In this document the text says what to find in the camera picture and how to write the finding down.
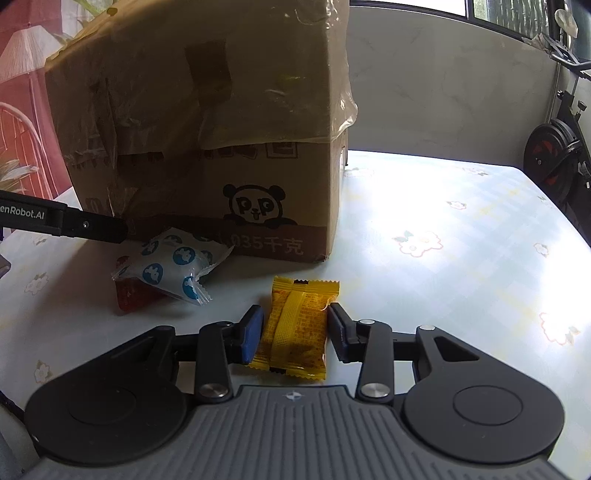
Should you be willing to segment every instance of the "silver rivet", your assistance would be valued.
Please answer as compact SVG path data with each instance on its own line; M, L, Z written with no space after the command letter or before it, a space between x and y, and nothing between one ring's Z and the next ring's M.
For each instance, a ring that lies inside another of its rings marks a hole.
M206 383L199 387L199 393L207 398L222 398L228 391L227 387L219 383Z
M361 393L370 398L384 398L390 394L390 388L383 383L366 383L361 387Z

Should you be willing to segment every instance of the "white wall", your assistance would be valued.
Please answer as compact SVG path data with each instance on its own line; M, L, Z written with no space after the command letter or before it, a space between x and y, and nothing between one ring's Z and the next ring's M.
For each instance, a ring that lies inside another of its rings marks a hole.
M366 7L351 8L347 50L351 149L522 166L553 87L545 53L464 22Z

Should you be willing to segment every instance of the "white tablecloth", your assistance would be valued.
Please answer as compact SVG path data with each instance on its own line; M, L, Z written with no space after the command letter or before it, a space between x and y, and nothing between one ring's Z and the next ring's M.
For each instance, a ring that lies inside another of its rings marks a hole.
M72 190L61 197L78 205ZM109 276L134 244L15 232L0 244L12 270L0 280L0 388L24 407L31 393L155 325L177 333L268 311L271 281L340 280L353 318L400 332L436 325L553 389L566 426L551 460L573 479L591 473L591 252L574 227L519 171L401 155L350 152L335 246L322 264L230 257L205 285L205 307L165 299L117 313ZM397 392L413 384L398 365ZM297 380L234 366L240 383ZM351 391L359 364L327 349L326 384ZM180 383L190 382L190 368ZM25 465L34 454L6 414L0 430Z

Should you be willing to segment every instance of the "white candy wrapper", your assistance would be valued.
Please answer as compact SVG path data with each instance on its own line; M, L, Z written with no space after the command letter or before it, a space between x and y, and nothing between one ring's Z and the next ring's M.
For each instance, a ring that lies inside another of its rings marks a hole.
M139 278L171 297L203 305L211 297L199 278L223 262L232 249L171 228L142 245L139 255L121 265L112 277Z

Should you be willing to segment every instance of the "gray ribbed plate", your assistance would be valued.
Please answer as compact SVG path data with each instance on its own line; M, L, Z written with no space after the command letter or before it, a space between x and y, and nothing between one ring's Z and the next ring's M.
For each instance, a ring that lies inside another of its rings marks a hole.
M476 468L431 453L388 407L352 399L345 387L243 387L201 406L158 452L107 468L43 459L25 480L564 480L542 459Z

